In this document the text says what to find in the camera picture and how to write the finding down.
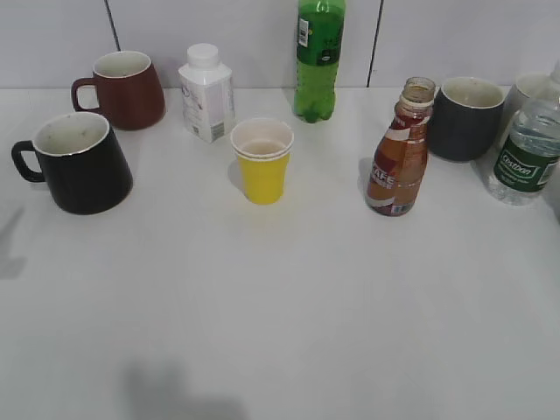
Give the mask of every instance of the tile grout line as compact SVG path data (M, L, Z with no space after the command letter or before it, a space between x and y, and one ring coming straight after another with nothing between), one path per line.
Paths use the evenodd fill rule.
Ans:
M379 40L379 32L382 26L382 16L383 16L383 6L385 5L385 0L381 0L379 3L379 14L377 15L377 26L375 27L375 38L374 38L374 48L371 52L371 61L369 62L369 73L367 74L367 87L369 88L371 83L371 74L374 71L374 60L375 51L377 50L377 41Z
M115 21L113 20L113 13L111 12L111 7L109 6L109 0L103 0L103 2L105 3L105 10L107 11L108 22L110 23L111 31L113 32L113 39L115 40L116 49L118 51L121 51L121 43L119 42L119 37L116 34Z

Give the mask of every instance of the green label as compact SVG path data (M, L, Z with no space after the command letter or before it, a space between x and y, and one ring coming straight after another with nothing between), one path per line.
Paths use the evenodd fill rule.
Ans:
M344 16L336 13L299 15L297 58L309 66L339 62Z
M522 193L536 193L549 181L558 159L523 150L508 137L493 173L505 186Z

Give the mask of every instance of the bottle cap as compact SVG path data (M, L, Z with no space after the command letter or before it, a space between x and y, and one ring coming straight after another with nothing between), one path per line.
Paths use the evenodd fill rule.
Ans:
M400 100L414 108L428 108L434 103L436 83L425 77L406 80Z
M186 52L186 62L197 68L213 68L220 64L218 47L211 44L196 44Z

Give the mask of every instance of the white carton bottle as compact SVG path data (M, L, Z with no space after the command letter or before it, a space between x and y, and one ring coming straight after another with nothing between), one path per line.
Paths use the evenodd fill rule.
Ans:
M183 91L186 127L208 143L229 134L235 126L232 71L210 44L191 46L178 70Z

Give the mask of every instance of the black mug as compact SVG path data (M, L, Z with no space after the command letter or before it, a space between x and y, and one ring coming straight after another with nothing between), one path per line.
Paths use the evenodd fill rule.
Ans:
M33 151L41 172L22 156ZM30 182L46 182L54 202L74 214L96 214L116 206L132 188L132 174L107 119L91 112L47 122L32 141L11 149L17 170Z
M455 162L480 158L496 138L503 106L503 92L489 81L473 77L446 80L428 125L430 151Z

